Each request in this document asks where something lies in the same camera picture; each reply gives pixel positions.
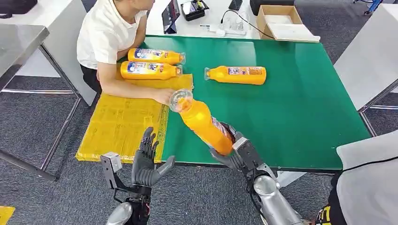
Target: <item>metal table leg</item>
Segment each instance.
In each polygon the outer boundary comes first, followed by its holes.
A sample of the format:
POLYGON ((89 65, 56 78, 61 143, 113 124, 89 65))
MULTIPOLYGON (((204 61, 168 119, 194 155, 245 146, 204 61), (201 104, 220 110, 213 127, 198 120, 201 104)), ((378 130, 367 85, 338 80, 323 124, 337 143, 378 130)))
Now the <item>metal table leg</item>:
POLYGON ((398 87, 398 79, 396 79, 392 84, 386 87, 382 92, 376 95, 373 99, 371 99, 366 105, 358 110, 359 115, 361 116, 364 124, 366 125, 367 129, 369 130, 372 137, 376 137, 377 133, 372 127, 369 119, 365 115, 365 111, 369 108, 374 109, 398 109, 398 106, 383 106, 383 105, 375 105, 378 101, 380 101, 383 97, 385 97, 388 93, 398 87))
POLYGON ((69 112, 68 117, 64 121, 61 130, 59 131, 53 145, 51 146, 51 149, 49 150, 44 163, 42 164, 41 168, 38 169, 32 164, 29 164, 23 160, 18 159, 17 157, 6 153, 2 150, 0 150, 0 158, 15 164, 16 166, 25 169, 27 171, 30 171, 39 177, 43 177, 47 180, 54 181, 56 179, 55 176, 45 172, 45 170, 48 167, 48 164, 50 163, 50 160, 54 156, 54 153, 63 137, 65 134, 66 129, 68 128, 68 125, 70 121, 73 118, 73 115, 76 112, 77 107, 79 106, 80 101, 83 99, 80 93, 77 91, 77 89, 73 86, 72 82, 69 80, 69 78, 65 75, 61 67, 58 65, 58 63, 54 60, 54 58, 51 56, 51 54, 48 52, 48 50, 44 47, 43 44, 39 45, 38 49, 43 53, 43 55, 47 58, 47 60, 50 62, 50 64, 54 67, 55 71, 60 75, 60 77, 64 80, 66 85, 70 88, 70 90, 15 90, 15 89, 3 89, 0 90, 0 92, 10 92, 10 93, 27 93, 27 94, 75 94, 77 99, 75 103, 73 104, 72 109, 69 112))
POLYGON ((27 171, 29 171, 31 173, 34 173, 34 174, 38 175, 39 177, 43 177, 43 178, 45 178, 45 179, 47 179, 49 181, 54 181, 56 179, 55 176, 53 176, 53 175, 51 175, 51 174, 49 174, 47 172, 44 172, 44 171, 36 168, 32 164, 29 164, 29 163, 27 163, 25 161, 22 161, 22 160, 18 159, 17 157, 15 157, 15 156, 13 156, 11 154, 8 154, 8 153, 6 153, 6 152, 4 152, 2 150, 0 150, 0 158, 2 158, 4 160, 6 160, 6 161, 18 166, 18 167, 20 167, 22 169, 25 169, 25 170, 27 170, 27 171))

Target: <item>gray carpet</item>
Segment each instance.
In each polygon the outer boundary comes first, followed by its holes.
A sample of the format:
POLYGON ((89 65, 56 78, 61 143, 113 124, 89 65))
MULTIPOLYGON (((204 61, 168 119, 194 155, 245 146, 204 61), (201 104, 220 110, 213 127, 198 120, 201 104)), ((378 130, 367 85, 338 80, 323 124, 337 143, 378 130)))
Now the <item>gray carpet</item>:
MULTIPOLYGON (((94 0, 83 0, 90 9, 94 0)), ((351 0, 298 0, 303 22, 321 36, 333 62, 348 46, 368 17, 365 4, 351 0)), ((57 78, 17 77, 10 88, 64 88, 57 78)), ((40 166, 63 120, 74 102, 72 96, 44 97, 0 94, 0 148, 40 166)), ((389 94, 384 104, 398 105, 398 95, 389 94)), ((101 165, 78 162, 74 155, 83 138, 93 108, 81 104, 48 170, 58 182, 39 179, 0 160, 0 205, 16 211, 9 225, 104 224, 117 205, 106 188, 101 165)), ((367 115, 379 134, 398 128, 398 112, 369 110, 367 115)), ((129 180, 131 165, 123 165, 120 176, 129 180)), ((329 177, 306 174, 282 188, 293 207, 312 218, 327 202, 329 177)), ((258 225, 258 214, 245 192, 241 174, 227 168, 181 167, 153 187, 151 221, 154 225, 258 225)))

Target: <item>black bag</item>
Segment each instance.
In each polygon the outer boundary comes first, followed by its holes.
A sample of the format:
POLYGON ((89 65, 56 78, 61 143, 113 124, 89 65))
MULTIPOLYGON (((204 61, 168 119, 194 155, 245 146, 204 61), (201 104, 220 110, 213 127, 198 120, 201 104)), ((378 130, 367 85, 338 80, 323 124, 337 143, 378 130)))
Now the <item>black bag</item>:
POLYGON ((0 0, 0 18, 12 17, 12 14, 25 14, 29 12, 38 0, 0 0))

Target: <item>man's arm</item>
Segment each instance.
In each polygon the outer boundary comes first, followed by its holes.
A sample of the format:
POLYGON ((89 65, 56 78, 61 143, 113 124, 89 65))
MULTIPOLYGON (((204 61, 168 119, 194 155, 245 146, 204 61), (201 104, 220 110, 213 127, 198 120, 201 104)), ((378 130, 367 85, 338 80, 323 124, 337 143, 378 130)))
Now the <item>man's arm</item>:
POLYGON ((119 51, 117 53, 117 60, 123 58, 124 56, 127 55, 127 53, 129 52, 129 50, 131 48, 138 48, 145 40, 145 32, 146 32, 146 21, 147 21, 147 16, 143 16, 141 17, 141 19, 139 20, 139 25, 137 28, 137 33, 136 33, 136 37, 134 39, 134 43, 133 45, 125 50, 119 51))
POLYGON ((117 72, 115 64, 99 62, 97 71, 102 92, 108 95, 123 98, 151 98, 168 105, 168 101, 174 92, 172 89, 140 87, 125 82, 117 72))

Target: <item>robotic arm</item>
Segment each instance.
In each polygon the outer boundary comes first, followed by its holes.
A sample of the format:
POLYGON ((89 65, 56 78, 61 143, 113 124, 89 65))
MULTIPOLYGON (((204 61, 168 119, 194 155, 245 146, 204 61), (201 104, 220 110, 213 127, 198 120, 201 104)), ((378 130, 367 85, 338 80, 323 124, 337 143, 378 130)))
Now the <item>robotic arm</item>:
POLYGON ((107 220, 107 225, 146 225, 150 215, 151 186, 154 185, 174 165, 175 157, 170 156, 166 163, 155 169, 158 142, 153 143, 153 127, 148 127, 134 156, 131 170, 131 187, 123 184, 117 173, 122 168, 120 156, 109 152, 100 157, 108 188, 113 189, 113 198, 120 202, 107 220), (128 192, 125 201, 116 198, 118 191, 128 192))
MULTIPOLYGON (((258 212, 269 225, 299 225, 303 224, 299 214, 290 206, 279 192, 280 185, 267 164, 265 164, 251 141, 243 137, 232 126, 223 123, 234 137, 232 146, 234 153, 222 156, 214 149, 210 153, 217 161, 232 169, 242 171, 248 186, 250 198, 258 212), (259 198, 261 206, 254 201, 253 196, 259 198)), ((120 156, 116 153, 102 155, 101 163, 109 188, 115 190, 114 199, 120 202, 107 220, 107 225, 145 225, 150 215, 151 186, 155 184, 174 165, 175 157, 170 156, 166 163, 154 169, 153 158, 157 142, 153 144, 155 135, 151 135, 153 128, 149 127, 141 140, 131 171, 132 186, 128 187, 117 176, 122 168, 120 156), (128 192, 128 198, 123 202, 116 198, 118 191, 128 192)))
POLYGON ((234 153, 225 157, 218 154, 214 149, 210 153, 217 161, 229 168, 242 171, 245 176, 248 192, 254 206, 269 225, 299 225, 302 220, 299 214, 290 206, 279 191, 280 185, 267 164, 265 164, 251 141, 243 137, 232 126, 223 123, 235 137, 232 145, 234 153), (261 201, 261 210, 255 203, 253 195, 258 196, 261 201))

